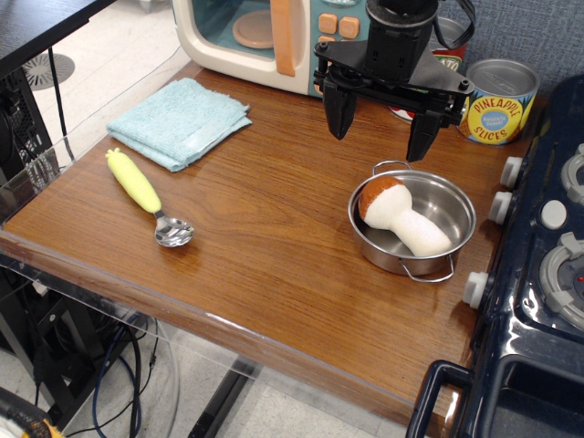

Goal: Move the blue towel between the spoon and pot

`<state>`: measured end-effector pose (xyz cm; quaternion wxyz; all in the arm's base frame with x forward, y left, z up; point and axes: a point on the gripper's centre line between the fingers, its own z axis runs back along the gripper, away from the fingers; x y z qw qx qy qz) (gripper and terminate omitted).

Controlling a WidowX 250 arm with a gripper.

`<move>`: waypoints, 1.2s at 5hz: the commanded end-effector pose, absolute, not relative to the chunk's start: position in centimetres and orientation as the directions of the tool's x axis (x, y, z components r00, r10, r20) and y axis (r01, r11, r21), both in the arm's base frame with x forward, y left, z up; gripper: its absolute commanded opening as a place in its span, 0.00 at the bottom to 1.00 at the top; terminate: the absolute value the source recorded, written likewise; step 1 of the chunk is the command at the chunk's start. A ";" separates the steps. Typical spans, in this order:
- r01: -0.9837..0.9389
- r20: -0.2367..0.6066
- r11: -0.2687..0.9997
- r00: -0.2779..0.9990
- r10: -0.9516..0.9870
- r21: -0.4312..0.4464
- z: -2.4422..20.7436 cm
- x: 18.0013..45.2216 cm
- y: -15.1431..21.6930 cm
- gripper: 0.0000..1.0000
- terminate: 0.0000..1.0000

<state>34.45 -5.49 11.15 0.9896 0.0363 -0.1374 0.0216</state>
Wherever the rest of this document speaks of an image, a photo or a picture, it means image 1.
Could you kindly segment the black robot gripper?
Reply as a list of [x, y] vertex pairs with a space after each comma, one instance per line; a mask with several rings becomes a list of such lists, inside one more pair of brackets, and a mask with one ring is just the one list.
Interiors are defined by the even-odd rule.
[[438, 61], [430, 40], [436, 37], [443, 47], [457, 49], [473, 36], [474, 26], [448, 39], [438, 8], [436, 1], [368, 1], [365, 40], [315, 45], [314, 82], [323, 94], [328, 130], [337, 140], [346, 136], [359, 97], [413, 113], [408, 162], [425, 157], [441, 124], [461, 122], [472, 85]]

